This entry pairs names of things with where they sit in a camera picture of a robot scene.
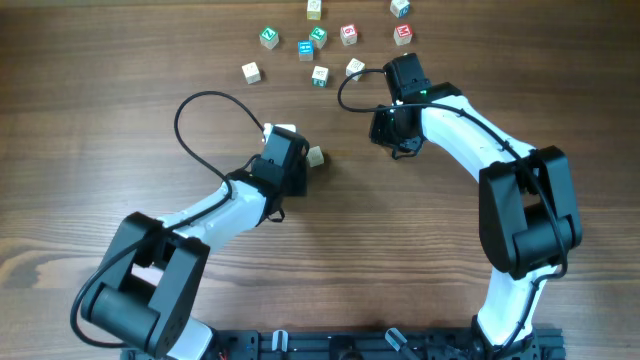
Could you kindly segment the plain Z wooden block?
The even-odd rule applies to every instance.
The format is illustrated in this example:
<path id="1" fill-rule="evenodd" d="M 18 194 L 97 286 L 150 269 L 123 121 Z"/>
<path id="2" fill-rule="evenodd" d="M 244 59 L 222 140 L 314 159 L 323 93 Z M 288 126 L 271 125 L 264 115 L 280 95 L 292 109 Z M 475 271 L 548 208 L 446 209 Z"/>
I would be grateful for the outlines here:
<path id="1" fill-rule="evenodd" d="M 317 167 L 324 164 L 324 155 L 319 146 L 309 149 L 306 156 L 307 163 L 310 167 Z"/>

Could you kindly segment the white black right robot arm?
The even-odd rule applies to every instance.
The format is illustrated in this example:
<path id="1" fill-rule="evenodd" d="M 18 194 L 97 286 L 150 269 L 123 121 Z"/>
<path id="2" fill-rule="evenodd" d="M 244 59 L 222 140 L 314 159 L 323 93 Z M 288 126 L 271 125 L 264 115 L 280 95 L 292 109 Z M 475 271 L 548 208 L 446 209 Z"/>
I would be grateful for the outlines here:
<path id="1" fill-rule="evenodd" d="M 478 182 L 479 238 L 492 274 L 476 321 L 495 351 L 523 341 L 544 285 L 566 273 L 567 255 L 582 239 L 565 154 L 511 137 L 449 83 L 379 106 L 370 137 L 395 159 L 436 144 Z"/>

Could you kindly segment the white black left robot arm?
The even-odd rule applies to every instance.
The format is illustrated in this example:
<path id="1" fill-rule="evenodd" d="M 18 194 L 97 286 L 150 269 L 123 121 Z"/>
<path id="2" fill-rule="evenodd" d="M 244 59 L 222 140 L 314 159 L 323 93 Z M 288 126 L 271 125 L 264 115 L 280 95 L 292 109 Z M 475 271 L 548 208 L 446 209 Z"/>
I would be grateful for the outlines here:
<path id="1" fill-rule="evenodd" d="M 283 198 L 306 191 L 308 149 L 303 136 L 274 126 L 262 153 L 205 199 L 157 219 L 127 216 L 71 318 L 118 338 L 125 358 L 208 358 L 214 331 L 191 315 L 207 259 L 263 221 L 283 220 Z"/>

